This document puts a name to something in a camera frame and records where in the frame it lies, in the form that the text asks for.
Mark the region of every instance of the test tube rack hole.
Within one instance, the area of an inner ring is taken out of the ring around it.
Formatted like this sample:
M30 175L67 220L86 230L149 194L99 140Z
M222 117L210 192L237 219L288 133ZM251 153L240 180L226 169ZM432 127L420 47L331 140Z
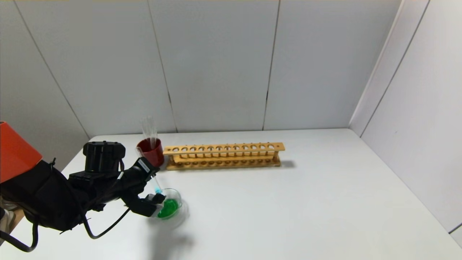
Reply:
M167 170L281 166L281 142L167 146Z

